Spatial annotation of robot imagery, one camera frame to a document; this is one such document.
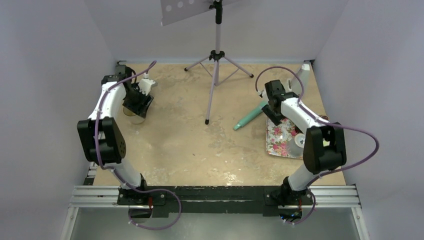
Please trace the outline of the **cream mug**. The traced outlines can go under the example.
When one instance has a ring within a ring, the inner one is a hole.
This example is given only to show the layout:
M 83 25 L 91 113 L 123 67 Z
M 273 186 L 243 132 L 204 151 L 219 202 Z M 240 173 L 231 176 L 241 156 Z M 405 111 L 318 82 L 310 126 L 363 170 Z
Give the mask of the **cream mug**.
M 122 110 L 123 110 L 123 114 L 126 116 L 126 118 L 130 121 L 131 124 L 139 125 L 145 121 L 144 117 L 136 115 L 134 112 L 130 111 L 126 107 L 123 107 Z

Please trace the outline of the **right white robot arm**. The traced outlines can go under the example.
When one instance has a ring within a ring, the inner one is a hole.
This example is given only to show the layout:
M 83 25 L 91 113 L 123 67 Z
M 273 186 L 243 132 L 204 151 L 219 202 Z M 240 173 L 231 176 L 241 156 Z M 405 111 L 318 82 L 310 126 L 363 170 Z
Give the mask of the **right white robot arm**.
M 276 199 L 292 204 L 306 194 L 314 178 L 346 164 L 344 130 L 340 124 L 312 112 L 299 95 L 286 91 L 279 80 L 267 82 L 262 96 L 267 100 L 262 111 L 275 126 L 291 120 L 304 135 L 303 163 L 283 180 L 276 195 Z

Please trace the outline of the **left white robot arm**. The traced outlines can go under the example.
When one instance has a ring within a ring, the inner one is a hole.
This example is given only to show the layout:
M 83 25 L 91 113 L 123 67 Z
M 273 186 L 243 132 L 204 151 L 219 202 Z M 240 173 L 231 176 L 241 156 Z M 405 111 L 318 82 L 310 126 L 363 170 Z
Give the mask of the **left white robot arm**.
M 93 112 L 77 123 L 87 161 L 111 172 L 122 189 L 130 190 L 130 199 L 138 205 L 148 201 L 149 191 L 143 175 L 126 159 L 127 145 L 116 117 L 120 109 L 126 109 L 135 117 L 146 118 L 154 100 L 151 90 L 156 81 L 150 78 L 149 71 L 155 64 L 153 61 L 139 73 L 127 65 L 117 64 L 115 73 L 101 80 L 101 93 Z

